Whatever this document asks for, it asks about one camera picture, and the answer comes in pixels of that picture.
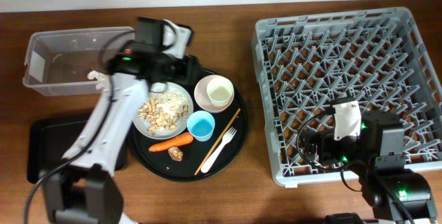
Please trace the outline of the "pink bowl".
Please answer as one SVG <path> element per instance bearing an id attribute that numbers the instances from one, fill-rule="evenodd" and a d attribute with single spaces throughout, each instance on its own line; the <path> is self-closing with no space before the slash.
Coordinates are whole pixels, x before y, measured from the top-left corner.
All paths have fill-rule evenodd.
<path id="1" fill-rule="evenodd" d="M 220 113 L 223 110 L 227 109 L 234 99 L 234 90 L 227 89 L 229 92 L 229 101 L 224 106 L 215 106 L 210 101 L 210 97 L 207 91 L 208 85 L 212 80 L 221 79 L 227 81 L 227 78 L 221 75 L 208 75 L 203 77 L 195 86 L 194 89 L 194 98 L 198 106 L 200 106 L 203 110 L 208 111 L 210 113 Z"/>

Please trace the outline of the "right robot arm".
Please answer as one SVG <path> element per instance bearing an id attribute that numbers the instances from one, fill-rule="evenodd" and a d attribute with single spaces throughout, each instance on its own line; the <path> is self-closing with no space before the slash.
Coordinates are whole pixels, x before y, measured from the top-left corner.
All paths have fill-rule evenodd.
<path id="1" fill-rule="evenodd" d="M 360 192 L 374 217 L 394 223 L 435 221 L 438 213 L 429 183 L 406 168 L 405 131 L 397 114 L 368 111 L 333 113 L 335 127 L 312 132 L 303 124 L 296 138 L 302 159 L 321 171 L 357 175 Z"/>

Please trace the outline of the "white tissue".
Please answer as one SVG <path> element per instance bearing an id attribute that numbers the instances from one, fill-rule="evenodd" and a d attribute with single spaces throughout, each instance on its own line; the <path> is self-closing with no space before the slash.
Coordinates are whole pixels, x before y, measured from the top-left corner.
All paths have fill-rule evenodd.
<path id="1" fill-rule="evenodd" d="M 87 78 L 89 80 L 97 81 L 97 84 L 95 85 L 95 88 L 97 90 L 102 90 L 103 88 L 106 88 L 108 85 L 108 76 L 98 71 L 89 72 L 89 74 L 87 74 Z"/>

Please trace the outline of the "cream cup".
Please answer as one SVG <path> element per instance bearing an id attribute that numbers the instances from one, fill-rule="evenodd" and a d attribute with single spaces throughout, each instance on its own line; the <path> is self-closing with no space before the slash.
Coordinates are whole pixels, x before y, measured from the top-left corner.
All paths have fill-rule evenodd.
<path id="1" fill-rule="evenodd" d="M 234 93 L 234 88 L 229 79 L 217 76 L 207 84 L 206 92 L 212 105 L 224 107 L 230 101 Z"/>

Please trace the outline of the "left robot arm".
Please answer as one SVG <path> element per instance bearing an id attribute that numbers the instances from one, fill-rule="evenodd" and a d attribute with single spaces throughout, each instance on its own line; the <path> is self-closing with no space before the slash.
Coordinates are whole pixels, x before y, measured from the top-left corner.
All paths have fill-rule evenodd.
<path id="1" fill-rule="evenodd" d="M 151 85 L 192 85 L 200 76 L 197 57 L 185 45 L 154 48 L 126 42 L 109 59 L 106 85 L 88 122 L 63 155 L 63 163 L 41 175 L 50 223 L 132 223 L 113 176 L 119 151 Z"/>

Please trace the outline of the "blue cup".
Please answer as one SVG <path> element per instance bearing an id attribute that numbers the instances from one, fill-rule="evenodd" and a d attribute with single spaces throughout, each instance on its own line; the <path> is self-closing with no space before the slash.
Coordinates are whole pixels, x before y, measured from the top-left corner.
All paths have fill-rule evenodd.
<path id="1" fill-rule="evenodd" d="M 187 120 L 189 133 L 200 142 L 208 141 L 215 129 L 215 119 L 207 111 L 196 111 Z"/>

